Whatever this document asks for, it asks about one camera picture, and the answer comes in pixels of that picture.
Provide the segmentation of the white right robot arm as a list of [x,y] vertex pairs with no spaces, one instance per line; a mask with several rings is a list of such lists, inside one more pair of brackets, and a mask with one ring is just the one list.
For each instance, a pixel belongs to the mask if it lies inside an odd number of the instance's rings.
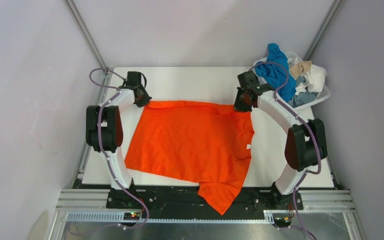
[[322,160],[328,157],[325,125],[319,118],[305,120],[268,83],[261,84],[249,70],[237,76],[239,87],[234,102],[237,112],[258,108],[267,113],[286,133],[285,168],[273,182],[270,202],[283,209],[298,191],[308,174],[322,171]]

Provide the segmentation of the orange t shirt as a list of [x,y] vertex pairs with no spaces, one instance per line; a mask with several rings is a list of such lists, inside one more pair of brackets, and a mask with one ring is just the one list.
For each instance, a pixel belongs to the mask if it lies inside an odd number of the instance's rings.
[[152,101],[141,114],[125,165],[199,184],[198,195],[223,215],[245,182],[254,133],[251,113],[229,104]]

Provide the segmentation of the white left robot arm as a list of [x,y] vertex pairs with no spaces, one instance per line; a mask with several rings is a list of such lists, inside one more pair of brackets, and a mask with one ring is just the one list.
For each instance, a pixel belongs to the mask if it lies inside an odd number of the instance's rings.
[[132,105],[143,108],[152,97],[147,93],[147,78],[142,72],[129,71],[126,77],[111,71],[121,78],[120,86],[108,86],[115,92],[108,100],[86,108],[85,140],[87,145],[100,153],[111,176],[111,187],[122,190],[118,201],[125,208],[137,204],[138,195],[128,189],[133,178],[127,170],[121,151],[124,140],[121,113]]

